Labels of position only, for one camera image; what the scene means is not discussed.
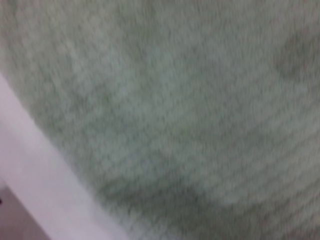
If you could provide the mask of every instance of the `green towel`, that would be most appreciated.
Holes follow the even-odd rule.
[[[132,240],[318,240],[319,10],[2,0],[0,71]]]

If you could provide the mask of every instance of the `green fabric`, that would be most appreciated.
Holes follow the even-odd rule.
[[[317,240],[319,10],[2,0],[0,71],[132,240]]]

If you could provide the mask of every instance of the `towel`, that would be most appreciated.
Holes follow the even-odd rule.
[[[316,0],[2,0],[0,72],[132,240],[320,239]]]

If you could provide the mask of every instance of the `fabric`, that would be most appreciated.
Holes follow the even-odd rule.
[[[132,240],[318,240],[319,10],[2,0],[0,71]]]

